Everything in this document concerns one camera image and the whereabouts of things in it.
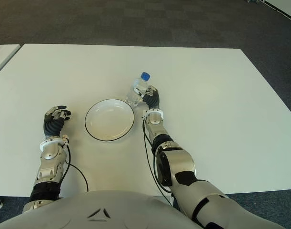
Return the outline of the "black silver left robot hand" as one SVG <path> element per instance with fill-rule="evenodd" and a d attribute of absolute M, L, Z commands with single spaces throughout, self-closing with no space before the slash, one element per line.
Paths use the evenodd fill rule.
<path fill-rule="evenodd" d="M 48 110 L 44 116 L 43 131 L 46 138 L 60 136 L 65 121 L 69 120 L 71 111 L 64 105 L 58 105 Z"/>

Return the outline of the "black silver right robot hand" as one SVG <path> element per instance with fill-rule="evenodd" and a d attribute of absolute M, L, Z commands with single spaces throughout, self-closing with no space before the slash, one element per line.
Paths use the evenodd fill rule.
<path fill-rule="evenodd" d="M 136 101 L 133 102 L 134 106 L 138 106 L 140 103 L 145 103 L 149 109 L 159 109 L 159 92 L 154 86 L 148 86 L 145 92 L 142 92 L 138 88 L 133 88 L 133 91 L 137 95 Z"/>

